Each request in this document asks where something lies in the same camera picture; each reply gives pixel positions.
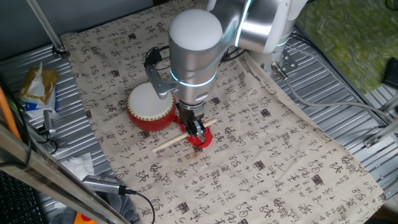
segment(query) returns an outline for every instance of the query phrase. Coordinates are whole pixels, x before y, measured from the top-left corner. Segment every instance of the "green fabric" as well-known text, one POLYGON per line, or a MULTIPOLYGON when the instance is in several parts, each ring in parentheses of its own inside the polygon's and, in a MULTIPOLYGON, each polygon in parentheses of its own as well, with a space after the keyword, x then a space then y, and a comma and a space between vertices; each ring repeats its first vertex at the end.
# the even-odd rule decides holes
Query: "green fabric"
POLYGON ((364 94, 381 86, 387 61, 398 58, 398 12, 384 0, 317 0, 297 24, 364 94))

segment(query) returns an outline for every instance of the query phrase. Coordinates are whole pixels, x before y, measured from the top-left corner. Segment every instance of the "metal frame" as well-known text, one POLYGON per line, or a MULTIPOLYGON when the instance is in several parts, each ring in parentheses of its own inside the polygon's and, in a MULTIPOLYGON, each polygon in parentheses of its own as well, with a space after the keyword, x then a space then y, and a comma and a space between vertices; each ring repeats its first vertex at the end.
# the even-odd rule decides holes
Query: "metal frame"
POLYGON ((398 134, 396 133, 397 131, 398 131, 398 120, 383 128, 374 136, 366 140, 364 144, 367 148, 370 148, 389 136, 393 135, 395 138, 398 138, 398 134))
POLYGON ((398 106, 398 95, 395 95, 392 97, 387 103, 382 105, 380 107, 381 111, 384 111, 386 113, 390 112, 392 109, 394 109, 396 106, 398 106))
MULTIPOLYGON (((7 162, 23 162, 27 146, 0 125, 0 158, 7 162)), ((129 223, 114 208, 85 186, 77 177, 52 157, 41 145, 32 151, 29 165, 25 169, 9 166, 1 169, 33 188, 64 203, 66 206, 100 223, 129 223)))
POLYGON ((65 53, 65 49, 63 48, 63 44, 59 36, 55 33, 54 29, 52 28, 50 22, 47 20, 46 16, 44 15, 42 9, 40 8, 39 4, 36 0, 26 0, 29 4, 30 8, 35 13, 37 19, 43 26, 45 32, 49 36, 51 42, 54 45, 55 51, 58 53, 65 53))

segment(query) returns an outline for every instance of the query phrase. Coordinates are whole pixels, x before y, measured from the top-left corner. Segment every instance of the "food package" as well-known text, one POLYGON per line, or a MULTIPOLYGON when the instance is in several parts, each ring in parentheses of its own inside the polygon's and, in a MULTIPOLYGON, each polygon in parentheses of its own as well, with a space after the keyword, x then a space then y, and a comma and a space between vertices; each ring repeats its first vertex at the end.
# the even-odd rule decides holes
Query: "food package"
POLYGON ((51 92, 55 89, 58 74, 54 69, 31 67, 25 77, 24 83, 19 90, 19 98, 26 103, 46 105, 51 92))
POLYGON ((55 93, 57 92, 57 87, 50 94, 50 98, 46 105, 38 105, 35 103, 25 103, 25 112, 30 116, 30 118, 38 118, 43 116, 45 110, 51 110, 54 114, 57 113, 58 102, 55 100, 55 93))

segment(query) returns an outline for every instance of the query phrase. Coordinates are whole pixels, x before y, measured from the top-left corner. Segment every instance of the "gray cloth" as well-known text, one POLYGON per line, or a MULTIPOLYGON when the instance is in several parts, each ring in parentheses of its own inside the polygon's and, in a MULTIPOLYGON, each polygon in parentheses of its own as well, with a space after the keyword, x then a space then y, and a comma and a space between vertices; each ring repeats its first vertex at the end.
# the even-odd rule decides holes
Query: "gray cloth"
POLYGON ((107 196, 111 206, 125 219, 129 220, 131 223, 136 223, 139 221, 136 211, 132 206, 132 202, 129 200, 127 195, 120 196, 116 194, 108 194, 107 196))
MULTIPOLYGON (((131 200, 127 195, 121 196, 116 194, 107 194, 109 203, 118 211, 126 220, 133 224, 141 224, 131 200)), ((50 224, 73 224, 75 222, 77 212, 71 208, 66 208, 63 213, 54 217, 50 224)))

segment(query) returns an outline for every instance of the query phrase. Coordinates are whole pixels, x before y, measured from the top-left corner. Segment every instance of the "black keyboard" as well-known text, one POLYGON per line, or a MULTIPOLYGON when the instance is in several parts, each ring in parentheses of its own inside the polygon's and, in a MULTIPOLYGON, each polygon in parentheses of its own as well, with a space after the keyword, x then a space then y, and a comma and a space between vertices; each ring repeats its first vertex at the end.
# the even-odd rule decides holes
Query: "black keyboard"
POLYGON ((0 171, 0 223, 47 224, 37 192, 0 171))

